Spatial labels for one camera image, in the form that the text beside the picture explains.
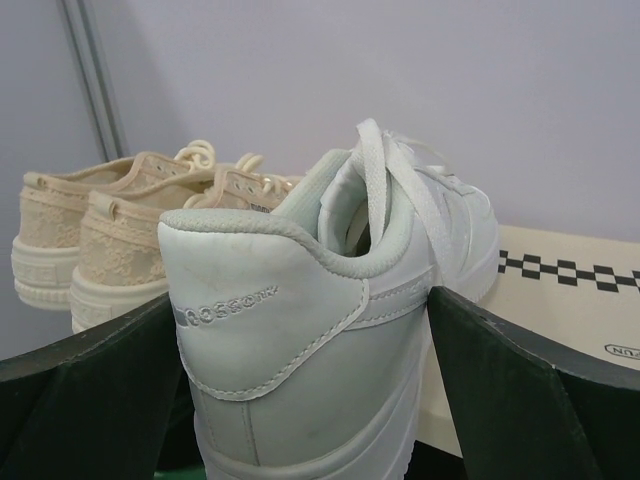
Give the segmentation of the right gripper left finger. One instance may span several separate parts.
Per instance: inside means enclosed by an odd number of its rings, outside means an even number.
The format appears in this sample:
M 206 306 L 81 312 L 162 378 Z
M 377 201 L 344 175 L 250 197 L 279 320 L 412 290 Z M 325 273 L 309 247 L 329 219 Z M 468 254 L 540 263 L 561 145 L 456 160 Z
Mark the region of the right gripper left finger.
M 1 363 L 4 479 L 151 479 L 195 464 L 194 407 L 162 295 Z

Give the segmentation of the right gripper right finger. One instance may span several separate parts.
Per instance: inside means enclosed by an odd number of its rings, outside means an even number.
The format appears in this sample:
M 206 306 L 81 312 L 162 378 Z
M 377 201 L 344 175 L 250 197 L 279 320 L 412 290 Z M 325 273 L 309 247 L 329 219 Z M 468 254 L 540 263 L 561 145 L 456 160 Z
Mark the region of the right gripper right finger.
M 639 373 L 442 287 L 428 316 L 470 479 L 636 479 Z

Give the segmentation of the beige sneaker one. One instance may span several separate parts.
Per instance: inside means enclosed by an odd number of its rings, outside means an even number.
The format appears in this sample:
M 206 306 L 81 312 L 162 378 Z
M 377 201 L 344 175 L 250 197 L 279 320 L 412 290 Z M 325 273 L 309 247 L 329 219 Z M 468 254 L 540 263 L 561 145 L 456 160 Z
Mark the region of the beige sneaker one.
M 300 179 L 261 173 L 262 161 L 261 155 L 247 153 L 235 163 L 220 163 L 210 144 L 193 141 L 174 158 L 154 162 L 166 176 L 160 182 L 130 192 L 91 192 L 69 292 L 73 332 L 167 292 L 157 237 L 162 213 L 203 208 L 268 213 L 277 207 Z
M 173 157 L 143 151 L 65 174 L 27 172 L 19 194 L 20 227 L 11 265 L 19 299 L 32 307 L 70 308 L 72 271 L 79 259 L 80 221 L 93 190 L 121 193 L 173 175 L 214 166 L 214 147 L 194 140 Z

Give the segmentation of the white chunky sneaker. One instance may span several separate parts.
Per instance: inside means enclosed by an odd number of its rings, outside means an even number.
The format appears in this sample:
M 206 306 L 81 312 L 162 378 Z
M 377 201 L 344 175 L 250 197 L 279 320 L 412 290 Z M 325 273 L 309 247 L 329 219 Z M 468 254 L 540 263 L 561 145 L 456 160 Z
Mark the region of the white chunky sneaker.
M 493 285 L 489 198 L 373 120 L 273 211 L 158 225 L 210 479 L 400 479 L 416 438 L 429 291 Z

